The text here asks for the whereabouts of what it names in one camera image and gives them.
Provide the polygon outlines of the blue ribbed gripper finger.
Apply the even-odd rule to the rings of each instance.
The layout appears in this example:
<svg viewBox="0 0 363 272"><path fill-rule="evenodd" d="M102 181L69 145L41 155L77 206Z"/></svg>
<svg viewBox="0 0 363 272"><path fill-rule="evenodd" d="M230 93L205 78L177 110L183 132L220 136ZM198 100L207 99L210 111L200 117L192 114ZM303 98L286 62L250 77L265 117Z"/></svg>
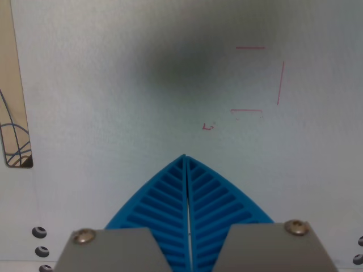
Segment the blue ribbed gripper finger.
<svg viewBox="0 0 363 272"><path fill-rule="evenodd" d="M275 223L253 200L187 157L193 271L336 271L311 225Z"/></svg>
<svg viewBox="0 0 363 272"><path fill-rule="evenodd" d="M106 230L148 228L172 271L191 271L187 165L181 155L146 182L113 216Z"/></svg>

